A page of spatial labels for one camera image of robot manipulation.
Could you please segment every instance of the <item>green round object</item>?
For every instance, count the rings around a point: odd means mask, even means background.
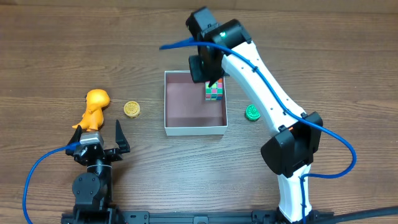
[[[246,118],[249,121],[257,121],[260,118],[260,113],[254,105],[249,105],[246,108]]]

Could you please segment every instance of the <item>rubik's cube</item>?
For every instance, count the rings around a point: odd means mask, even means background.
[[[205,100],[221,100],[223,98],[223,79],[220,78],[211,87],[209,87],[209,84],[210,82],[205,83]]]

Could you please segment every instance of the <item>white box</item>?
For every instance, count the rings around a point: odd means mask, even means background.
[[[168,136],[224,134],[228,127],[225,80],[222,100],[205,101],[205,84],[190,71],[164,73],[164,128]]]

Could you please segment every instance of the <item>orange plush toy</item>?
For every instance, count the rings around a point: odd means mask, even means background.
[[[87,131],[98,131],[98,128],[104,123],[104,114],[102,108],[109,105],[111,99],[104,90],[91,90],[86,96],[86,112],[83,113],[83,119],[80,123],[72,126],[77,128],[81,126]]]

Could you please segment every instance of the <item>yellow round object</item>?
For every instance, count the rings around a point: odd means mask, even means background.
[[[135,101],[129,101],[124,105],[124,113],[130,118],[136,118],[140,114],[139,104]]]

